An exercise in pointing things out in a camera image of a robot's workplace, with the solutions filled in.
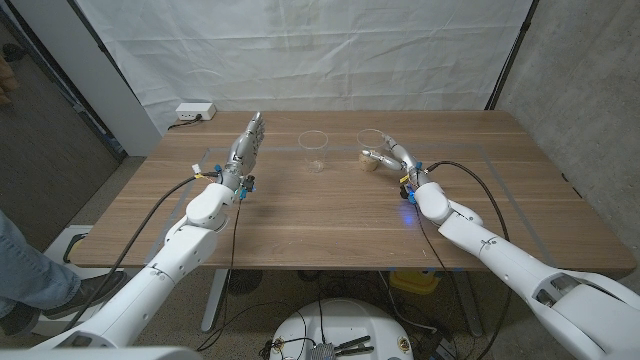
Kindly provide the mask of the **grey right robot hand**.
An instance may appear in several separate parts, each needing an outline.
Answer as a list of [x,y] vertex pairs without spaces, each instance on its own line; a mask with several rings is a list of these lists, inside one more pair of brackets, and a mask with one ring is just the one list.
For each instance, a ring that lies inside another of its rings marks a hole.
[[419,161],[406,148],[387,134],[382,134],[382,138],[384,141],[383,148],[390,153],[390,156],[384,155],[377,150],[362,150],[361,154],[391,170],[405,171],[409,176],[409,181],[417,188],[430,182],[426,171],[419,165]]

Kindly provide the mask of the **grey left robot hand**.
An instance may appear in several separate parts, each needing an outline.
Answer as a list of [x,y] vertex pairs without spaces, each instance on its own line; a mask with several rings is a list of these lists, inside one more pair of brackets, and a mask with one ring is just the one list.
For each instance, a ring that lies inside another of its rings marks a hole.
[[219,183],[235,191],[253,170],[264,139],[265,122],[260,112],[249,121],[246,130],[231,145]]

